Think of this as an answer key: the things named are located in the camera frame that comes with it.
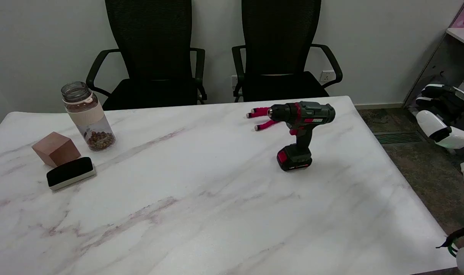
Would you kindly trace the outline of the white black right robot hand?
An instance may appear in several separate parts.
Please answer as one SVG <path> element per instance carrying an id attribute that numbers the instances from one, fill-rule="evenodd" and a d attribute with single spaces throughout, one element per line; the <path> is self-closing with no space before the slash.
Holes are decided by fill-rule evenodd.
<path id="1" fill-rule="evenodd" d="M 464 91 L 443 84 L 426 85 L 416 99 L 415 116 L 422 132 L 438 146 L 464 148 L 464 130 L 454 124 L 464 117 Z"/>

